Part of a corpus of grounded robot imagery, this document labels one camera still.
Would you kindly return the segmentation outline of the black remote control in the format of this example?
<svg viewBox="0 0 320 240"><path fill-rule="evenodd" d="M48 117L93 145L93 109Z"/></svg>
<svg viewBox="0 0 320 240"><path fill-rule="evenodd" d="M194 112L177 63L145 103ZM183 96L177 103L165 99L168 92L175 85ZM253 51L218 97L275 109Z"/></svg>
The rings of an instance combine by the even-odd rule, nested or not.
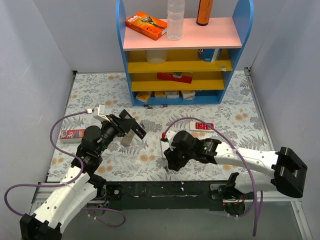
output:
<svg viewBox="0 0 320 240"><path fill-rule="evenodd" d="M133 132L142 140L147 132L138 124L138 123L135 123L134 126L133 126Z"/></svg>

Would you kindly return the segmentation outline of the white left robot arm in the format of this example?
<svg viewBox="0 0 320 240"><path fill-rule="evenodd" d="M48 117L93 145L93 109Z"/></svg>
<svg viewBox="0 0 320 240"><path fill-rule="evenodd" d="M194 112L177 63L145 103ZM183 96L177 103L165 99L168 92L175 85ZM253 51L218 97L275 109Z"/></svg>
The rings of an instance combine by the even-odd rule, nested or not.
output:
<svg viewBox="0 0 320 240"><path fill-rule="evenodd" d="M109 200L119 198L121 187L110 186L95 174L103 160L102 153L114 138L124 137L130 130L137 130L140 138L146 133L126 110L119 116L105 115L103 108L97 106L93 117L101 122L101 126L91 125L85 129L61 186L32 214L26 213L20 219L22 239L60 240L66 226L88 202L95 199L107 204Z"/></svg>

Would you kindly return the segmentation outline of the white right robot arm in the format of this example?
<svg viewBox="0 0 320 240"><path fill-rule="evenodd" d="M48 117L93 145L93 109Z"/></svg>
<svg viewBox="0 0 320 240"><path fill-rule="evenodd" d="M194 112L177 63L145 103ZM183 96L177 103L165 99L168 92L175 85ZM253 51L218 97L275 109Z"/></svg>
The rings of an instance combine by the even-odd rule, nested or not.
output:
<svg viewBox="0 0 320 240"><path fill-rule="evenodd" d="M164 133L160 145L168 168L176 172L189 160L249 168L251 175L230 175L226 192L232 199L258 191L278 191L296 199L303 196L308 167L291 148L281 147L279 151L232 149L226 142L198 139L185 130Z"/></svg>

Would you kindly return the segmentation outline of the grey remote control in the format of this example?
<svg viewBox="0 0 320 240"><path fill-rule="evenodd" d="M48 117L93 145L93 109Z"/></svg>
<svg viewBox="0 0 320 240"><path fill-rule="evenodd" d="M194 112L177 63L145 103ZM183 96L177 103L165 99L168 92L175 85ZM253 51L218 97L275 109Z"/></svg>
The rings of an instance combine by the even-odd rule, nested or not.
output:
<svg viewBox="0 0 320 240"><path fill-rule="evenodd" d="M120 144L123 145L123 146L129 146L129 145L131 144L134 136L135 136L135 133L134 133L132 130L130 130L130 131L126 134L126 136L124 136L124 137L121 139Z"/></svg>

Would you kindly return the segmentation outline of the red white remote control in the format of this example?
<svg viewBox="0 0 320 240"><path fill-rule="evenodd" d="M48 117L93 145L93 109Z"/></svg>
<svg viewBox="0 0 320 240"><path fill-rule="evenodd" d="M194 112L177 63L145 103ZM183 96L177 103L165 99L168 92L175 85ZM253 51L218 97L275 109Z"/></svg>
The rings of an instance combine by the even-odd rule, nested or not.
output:
<svg viewBox="0 0 320 240"><path fill-rule="evenodd" d="M191 121L189 123L189 130L193 132L213 132L213 123L204 124L199 121Z"/></svg>

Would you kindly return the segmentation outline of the yellow tissue pack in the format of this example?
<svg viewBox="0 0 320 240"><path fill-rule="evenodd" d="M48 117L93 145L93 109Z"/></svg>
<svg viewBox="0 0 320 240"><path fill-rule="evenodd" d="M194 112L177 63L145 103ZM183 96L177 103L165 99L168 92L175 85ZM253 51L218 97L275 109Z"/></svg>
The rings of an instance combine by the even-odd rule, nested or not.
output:
<svg viewBox="0 0 320 240"><path fill-rule="evenodd" d="M152 94L152 91L140 91L136 94L135 99L142 103L147 103L151 98Z"/></svg>

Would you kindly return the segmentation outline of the white tissue pack right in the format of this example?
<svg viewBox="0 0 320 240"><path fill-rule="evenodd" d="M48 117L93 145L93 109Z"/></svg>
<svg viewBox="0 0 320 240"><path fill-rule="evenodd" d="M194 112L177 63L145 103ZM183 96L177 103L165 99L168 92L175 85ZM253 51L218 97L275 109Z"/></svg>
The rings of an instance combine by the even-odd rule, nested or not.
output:
<svg viewBox="0 0 320 240"><path fill-rule="evenodd" d="M183 100L191 101L195 98L196 91L195 90L181 90L180 91Z"/></svg>

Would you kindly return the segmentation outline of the white tissue pack middle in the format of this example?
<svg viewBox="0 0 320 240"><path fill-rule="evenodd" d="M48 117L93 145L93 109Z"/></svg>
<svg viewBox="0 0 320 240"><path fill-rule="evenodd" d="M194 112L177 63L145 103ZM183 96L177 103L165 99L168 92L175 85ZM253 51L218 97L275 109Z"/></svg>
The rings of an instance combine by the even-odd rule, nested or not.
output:
<svg viewBox="0 0 320 240"><path fill-rule="evenodd" d="M165 91L167 99L178 99L180 97L179 91Z"/></svg>

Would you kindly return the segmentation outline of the floral table mat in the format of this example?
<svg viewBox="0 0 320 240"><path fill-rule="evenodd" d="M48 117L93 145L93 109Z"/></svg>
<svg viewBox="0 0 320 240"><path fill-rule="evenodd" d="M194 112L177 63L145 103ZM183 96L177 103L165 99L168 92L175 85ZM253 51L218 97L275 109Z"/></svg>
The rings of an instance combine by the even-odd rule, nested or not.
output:
<svg viewBox="0 0 320 240"><path fill-rule="evenodd" d="M162 158L160 135L166 128L172 131L188 130L190 117L212 123L215 132L194 131L199 139L228 138L234 146L269 151L271 145L265 134L260 113L256 108L251 84L242 70L233 73L220 104L168 105L146 109L133 106L124 73L78 73L66 107L67 119L62 129L84 129L100 122L91 115L82 114L87 108L103 104L107 114L127 110L136 121L145 125L144 139L134 137L129 146L116 138L102 155L96 173L108 181L199 181L226 180L231 173L245 173L246 169L233 165L202 164L191 160L179 171L166 173Z"/></svg>

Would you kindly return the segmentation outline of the red flat box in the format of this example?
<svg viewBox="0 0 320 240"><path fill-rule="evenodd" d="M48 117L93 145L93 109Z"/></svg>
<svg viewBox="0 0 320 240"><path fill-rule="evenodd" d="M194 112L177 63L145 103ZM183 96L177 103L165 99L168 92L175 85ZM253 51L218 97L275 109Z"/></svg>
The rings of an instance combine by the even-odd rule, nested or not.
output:
<svg viewBox="0 0 320 240"><path fill-rule="evenodd" d="M158 72L157 78L159 80L191 84L193 72Z"/></svg>

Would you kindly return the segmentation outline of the blue shelf unit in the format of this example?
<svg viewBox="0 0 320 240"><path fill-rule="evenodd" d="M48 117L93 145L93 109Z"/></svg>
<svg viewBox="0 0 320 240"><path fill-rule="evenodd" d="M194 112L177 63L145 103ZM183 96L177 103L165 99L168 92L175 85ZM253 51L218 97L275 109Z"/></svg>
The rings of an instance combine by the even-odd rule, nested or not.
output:
<svg viewBox="0 0 320 240"><path fill-rule="evenodd" d="M126 26L124 3L115 5L115 17L119 48L126 74L130 100L134 106L144 103L136 100L138 92L194 90L193 100L150 97L147 104L206 105L220 104L231 81L250 36L254 21L254 3L251 0L237 2L232 17L214 17L208 25L200 26L195 19L187 18L183 24L182 38L170 40L162 36L152 40ZM198 49L222 49L218 60L205 62L198 57ZM167 61L150 64L145 51L168 50ZM190 84L161 80L157 73L193 72Z"/></svg>

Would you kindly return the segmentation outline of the orange razor box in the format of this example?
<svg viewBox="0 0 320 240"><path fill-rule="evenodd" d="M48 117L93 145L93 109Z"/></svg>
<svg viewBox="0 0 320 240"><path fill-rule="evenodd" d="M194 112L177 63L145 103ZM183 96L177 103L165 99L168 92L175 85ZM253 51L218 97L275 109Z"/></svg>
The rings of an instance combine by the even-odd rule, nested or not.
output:
<svg viewBox="0 0 320 240"><path fill-rule="evenodd" d="M125 25L154 41L166 34L168 27L167 22L142 11L128 17L125 21Z"/></svg>

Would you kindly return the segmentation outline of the clear plastic bottle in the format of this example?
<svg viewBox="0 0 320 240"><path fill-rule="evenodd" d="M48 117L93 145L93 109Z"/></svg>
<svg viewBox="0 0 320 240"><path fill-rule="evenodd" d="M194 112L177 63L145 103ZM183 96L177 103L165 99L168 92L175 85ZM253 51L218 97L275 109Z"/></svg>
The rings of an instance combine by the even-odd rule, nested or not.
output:
<svg viewBox="0 0 320 240"><path fill-rule="evenodd" d="M167 37L177 41L183 35L185 0L167 1Z"/></svg>

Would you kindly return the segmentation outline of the orange cologne bottle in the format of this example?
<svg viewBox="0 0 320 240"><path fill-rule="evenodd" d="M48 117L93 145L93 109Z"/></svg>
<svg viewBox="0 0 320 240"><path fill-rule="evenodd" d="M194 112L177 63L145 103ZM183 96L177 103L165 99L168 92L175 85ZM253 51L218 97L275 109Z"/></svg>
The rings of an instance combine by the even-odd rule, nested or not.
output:
<svg viewBox="0 0 320 240"><path fill-rule="evenodd" d="M199 26L206 26L210 21L214 0L200 0L197 12L196 23Z"/></svg>

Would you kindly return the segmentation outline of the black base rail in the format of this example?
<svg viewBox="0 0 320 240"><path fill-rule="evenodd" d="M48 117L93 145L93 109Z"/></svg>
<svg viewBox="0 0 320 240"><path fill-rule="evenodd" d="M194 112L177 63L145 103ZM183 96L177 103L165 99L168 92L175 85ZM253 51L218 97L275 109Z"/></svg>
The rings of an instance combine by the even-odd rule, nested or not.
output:
<svg viewBox="0 0 320 240"><path fill-rule="evenodd" d="M108 206L115 210L223 211L216 190L226 180L200 181L108 181Z"/></svg>

